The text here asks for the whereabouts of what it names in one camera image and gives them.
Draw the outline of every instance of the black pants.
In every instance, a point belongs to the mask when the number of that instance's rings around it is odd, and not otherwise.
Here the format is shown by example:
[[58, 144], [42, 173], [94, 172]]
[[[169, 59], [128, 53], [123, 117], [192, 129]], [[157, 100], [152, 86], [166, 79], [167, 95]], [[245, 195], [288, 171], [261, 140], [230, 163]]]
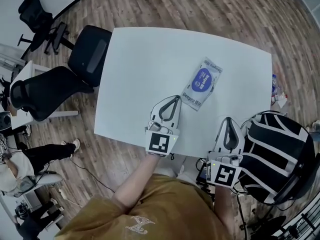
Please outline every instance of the black pants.
[[25, 131], [27, 127], [25, 125], [20, 126], [18, 128], [12, 129], [11, 127], [5, 130], [0, 131], [0, 134], [3, 134], [4, 137], [8, 137], [14, 134], [19, 134]]
[[43, 206], [41, 206], [39, 209], [31, 212], [29, 216], [42, 228], [44, 229], [46, 226], [49, 225], [50, 222], [53, 222], [56, 218], [59, 217], [61, 212], [59, 210], [56, 210], [54, 213], [50, 214], [47, 217], [41, 218], [42, 215], [46, 211], [48, 211], [52, 206], [54, 206], [53, 202], [47, 202]]
[[75, 149], [76, 145], [73, 143], [67, 143], [66, 145], [49, 144], [27, 149], [23, 153], [30, 160], [36, 174], [42, 171], [50, 161], [69, 158], [75, 152]]

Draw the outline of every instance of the white table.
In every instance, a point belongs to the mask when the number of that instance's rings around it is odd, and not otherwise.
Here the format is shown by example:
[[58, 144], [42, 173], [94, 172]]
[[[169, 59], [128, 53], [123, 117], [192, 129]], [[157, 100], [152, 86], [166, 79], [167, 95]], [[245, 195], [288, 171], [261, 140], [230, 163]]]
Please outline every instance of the white table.
[[223, 72], [199, 111], [182, 103], [180, 136], [173, 153], [207, 157], [225, 117], [241, 125], [270, 109], [271, 54], [200, 32], [115, 28], [99, 87], [94, 133], [144, 147], [144, 127], [153, 106], [180, 95], [204, 57]]
[[[21, 70], [21, 72], [16, 76], [16, 78], [12, 81], [10, 85], [10, 89], [12, 85], [18, 81], [18, 80], [26, 80], [29, 78], [32, 78], [36, 76], [36, 71], [39, 71], [39, 73], [44, 73], [49, 71], [51, 68], [36, 65], [30, 60], [24, 68]], [[56, 117], [68, 117], [68, 116], [76, 116], [79, 115], [78, 111], [55, 111], [53, 112], [47, 120], [44, 120], [42, 122], [38, 122], [34, 120], [34, 118], [31, 116], [29, 112], [25, 112], [22, 109], [17, 110], [16, 116], [11, 115], [11, 127], [12, 129], [18, 128], [20, 126], [24, 125], [32, 125], [32, 124], [39, 124], [39, 123], [45, 123], [49, 121], [49, 118], [56, 118]]]

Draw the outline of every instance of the wooden floor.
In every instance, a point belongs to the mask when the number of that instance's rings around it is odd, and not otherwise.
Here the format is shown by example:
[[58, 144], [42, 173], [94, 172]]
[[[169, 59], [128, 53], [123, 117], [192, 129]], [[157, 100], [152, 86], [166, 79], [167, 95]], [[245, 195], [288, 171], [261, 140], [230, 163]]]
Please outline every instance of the wooden floor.
[[[320, 32], [300, 0], [81, 0], [59, 21], [68, 24], [69, 40], [75, 42], [86, 25], [109, 31], [115, 27], [165, 27], [210, 33], [260, 48], [272, 54], [273, 73], [289, 99], [289, 117], [307, 126], [320, 114]], [[46, 67], [66, 65], [71, 53], [65, 47], [59, 55], [43, 54], [44, 45], [26, 60]], [[74, 161], [93, 172], [104, 184], [116, 189], [132, 173], [144, 156], [144, 149], [94, 134], [98, 89], [93, 94], [76, 94], [61, 109], [79, 110], [76, 117], [53, 119], [51, 123], [32, 126], [29, 142], [33, 147], [59, 144], [62, 140], [82, 141]], [[81, 206], [94, 194], [111, 196], [86, 171], [69, 160], [56, 161], [51, 169], [64, 177], [60, 188]], [[319, 190], [317, 178], [312, 190], [288, 209], [292, 218]], [[51, 193], [65, 208], [65, 225], [80, 210], [63, 200], [58, 188], [42, 188], [45, 200]], [[250, 196], [240, 197], [247, 223], [262, 217], [267, 209]], [[254, 215], [251, 210], [257, 206]], [[235, 238], [243, 238], [242, 224], [234, 202]]]

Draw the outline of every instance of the wet wipes package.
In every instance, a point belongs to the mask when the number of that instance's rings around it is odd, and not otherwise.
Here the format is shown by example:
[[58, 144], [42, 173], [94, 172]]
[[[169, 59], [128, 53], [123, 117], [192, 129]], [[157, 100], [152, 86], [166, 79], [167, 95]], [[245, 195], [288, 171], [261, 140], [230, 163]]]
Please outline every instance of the wet wipes package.
[[222, 71], [222, 68], [215, 65], [210, 59], [204, 58], [184, 88], [181, 94], [182, 102], [198, 111], [214, 91]]

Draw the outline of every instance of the brown t-shirt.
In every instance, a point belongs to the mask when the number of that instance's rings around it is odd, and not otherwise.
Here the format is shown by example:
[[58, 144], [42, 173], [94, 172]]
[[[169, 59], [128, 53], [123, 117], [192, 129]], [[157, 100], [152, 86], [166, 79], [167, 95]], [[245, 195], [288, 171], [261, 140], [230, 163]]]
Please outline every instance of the brown t-shirt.
[[211, 198], [197, 187], [154, 174], [128, 214], [93, 197], [55, 240], [229, 240]]

